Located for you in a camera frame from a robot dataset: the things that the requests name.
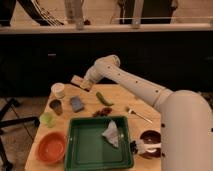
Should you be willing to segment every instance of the wooden table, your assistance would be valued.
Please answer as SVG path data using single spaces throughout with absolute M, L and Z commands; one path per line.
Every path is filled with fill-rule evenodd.
M 133 94 L 122 88 L 117 84 L 97 84 L 94 85 L 90 92 L 81 90 L 78 87 L 67 84 L 65 86 L 65 97 L 61 100 L 63 106 L 63 114 L 57 116 L 55 113 L 55 126 L 52 128 L 47 128 L 45 125 L 40 124 L 34 143 L 30 150 L 25 170 L 26 171 L 63 171 L 63 162 L 54 165 L 44 165 L 35 158 L 35 149 L 41 138 L 52 132 L 52 131 L 62 131 L 66 135 L 68 131 L 69 121 L 76 117 L 92 117 L 92 114 L 102 109 L 104 106 L 98 101 L 96 97 L 96 92 L 100 91 L 104 97 L 112 101 L 114 105 L 112 106 L 112 112 L 110 116 L 123 115 L 128 118 L 128 126 L 130 131 L 131 140 L 138 139 L 142 132 L 146 130 L 157 130 L 160 132 L 160 114 L 153 108 L 148 106 L 144 101 L 135 97 Z M 85 109 L 78 113 L 74 113 L 69 104 L 69 99 L 72 96 L 79 96 L 82 102 L 85 104 Z M 49 102 L 54 99 L 54 95 L 51 93 L 45 112 L 52 112 L 49 108 Z M 135 115 L 130 115 L 125 111 L 125 106 L 132 107 L 136 112 L 143 114 L 147 118 L 153 121 L 153 124 L 144 121 Z M 145 159 L 139 155 L 134 155 L 134 167 L 128 169 L 129 171 L 160 171 L 160 159 Z

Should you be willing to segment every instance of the cabinet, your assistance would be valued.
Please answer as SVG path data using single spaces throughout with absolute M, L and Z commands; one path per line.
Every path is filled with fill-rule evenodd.
M 122 69 L 172 90 L 212 91 L 212 47 L 211 31 L 0 35 L 0 88 L 7 89 L 0 92 L 48 95 L 54 82 L 83 76 L 110 54 Z

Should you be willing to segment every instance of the wall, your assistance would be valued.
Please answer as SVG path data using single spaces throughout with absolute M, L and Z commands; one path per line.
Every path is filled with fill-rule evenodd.
M 210 31 L 0 35 L 0 92 L 48 95 L 54 82 L 83 76 L 109 54 L 122 69 L 172 90 L 212 91 L 212 47 Z

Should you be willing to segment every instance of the green object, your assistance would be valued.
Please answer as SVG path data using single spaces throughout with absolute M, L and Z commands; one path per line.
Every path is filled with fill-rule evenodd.
M 97 93 L 96 93 L 96 96 L 97 96 L 98 100 L 99 100 L 103 105 L 105 105 L 105 106 L 112 106 L 112 105 L 114 105 L 113 103 L 108 102 L 100 92 L 97 92 Z
M 109 122 L 119 131 L 119 147 L 102 136 Z M 75 118 L 70 121 L 65 154 L 65 171 L 124 169 L 133 166 L 127 119 L 124 116 Z
M 46 125 L 48 128 L 54 126 L 53 116 L 51 113 L 45 112 L 39 117 L 39 121 Z

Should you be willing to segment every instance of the white cup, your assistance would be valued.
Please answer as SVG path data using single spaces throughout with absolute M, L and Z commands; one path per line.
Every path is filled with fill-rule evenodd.
M 56 98 L 61 99 L 65 96 L 64 88 L 65 86 L 63 83 L 55 83 L 52 85 L 51 91 L 53 92 Z

